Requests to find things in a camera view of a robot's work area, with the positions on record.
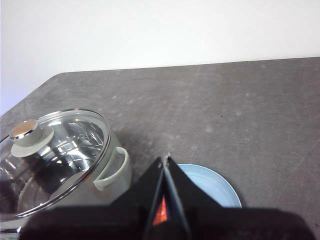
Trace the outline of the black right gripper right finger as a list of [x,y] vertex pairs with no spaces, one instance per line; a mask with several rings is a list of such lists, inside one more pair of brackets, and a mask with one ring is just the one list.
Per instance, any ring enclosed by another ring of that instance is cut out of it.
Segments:
[[165,235],[176,240],[311,240],[299,215],[272,208],[222,207],[197,187],[175,161],[165,160],[172,210]]

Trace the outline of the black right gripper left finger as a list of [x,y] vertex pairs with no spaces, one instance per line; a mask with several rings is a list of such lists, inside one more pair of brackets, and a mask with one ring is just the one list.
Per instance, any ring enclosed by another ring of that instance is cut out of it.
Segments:
[[139,180],[109,205],[56,207],[27,222],[21,240],[139,239],[153,225],[160,204],[160,157]]

